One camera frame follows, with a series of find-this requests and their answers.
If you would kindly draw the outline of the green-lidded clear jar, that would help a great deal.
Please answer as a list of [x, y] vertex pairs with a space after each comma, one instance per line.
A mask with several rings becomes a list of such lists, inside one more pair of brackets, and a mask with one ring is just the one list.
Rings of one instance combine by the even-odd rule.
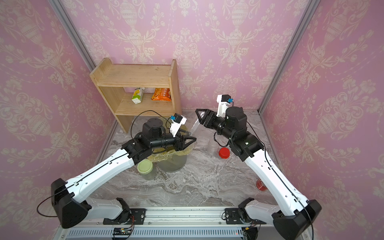
[[139, 174], [147, 181], [153, 180], [156, 177], [157, 171], [154, 164], [148, 160], [142, 160], [137, 165]]

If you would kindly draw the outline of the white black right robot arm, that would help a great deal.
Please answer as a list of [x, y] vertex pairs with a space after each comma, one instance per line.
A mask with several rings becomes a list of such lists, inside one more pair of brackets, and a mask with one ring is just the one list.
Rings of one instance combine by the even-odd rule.
[[209, 109], [196, 109], [199, 123], [229, 140], [234, 155], [250, 167], [264, 183], [277, 205], [247, 199], [239, 205], [251, 220], [275, 227], [285, 240], [295, 240], [322, 210], [316, 200], [309, 200], [286, 178], [270, 158], [263, 142], [248, 131], [248, 118], [241, 107], [229, 107], [224, 116]]

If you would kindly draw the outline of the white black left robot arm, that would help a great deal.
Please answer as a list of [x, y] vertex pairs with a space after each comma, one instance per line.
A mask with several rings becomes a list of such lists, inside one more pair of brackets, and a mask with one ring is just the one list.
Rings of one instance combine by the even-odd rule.
[[180, 127], [183, 116], [172, 116], [166, 131], [162, 120], [151, 118], [143, 124], [142, 131], [124, 143], [113, 155], [88, 171], [67, 181], [59, 178], [51, 184], [52, 206], [56, 218], [64, 229], [72, 228], [84, 220], [106, 219], [114, 224], [132, 223], [134, 216], [122, 199], [96, 200], [91, 194], [119, 173], [138, 165], [151, 156], [155, 149], [172, 148], [183, 151], [196, 142], [196, 138]]

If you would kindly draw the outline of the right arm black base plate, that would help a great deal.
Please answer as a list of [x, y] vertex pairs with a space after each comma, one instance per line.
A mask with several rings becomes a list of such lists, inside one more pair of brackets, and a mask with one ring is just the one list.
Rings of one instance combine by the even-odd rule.
[[251, 219], [245, 210], [239, 208], [225, 208], [224, 219], [227, 225], [265, 225], [266, 223], [259, 220]]

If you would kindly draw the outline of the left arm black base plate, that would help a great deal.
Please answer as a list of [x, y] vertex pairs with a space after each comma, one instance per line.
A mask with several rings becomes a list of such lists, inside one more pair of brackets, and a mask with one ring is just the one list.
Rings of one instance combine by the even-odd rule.
[[104, 218], [104, 225], [143, 225], [146, 217], [146, 209], [133, 208], [123, 210], [116, 218]]

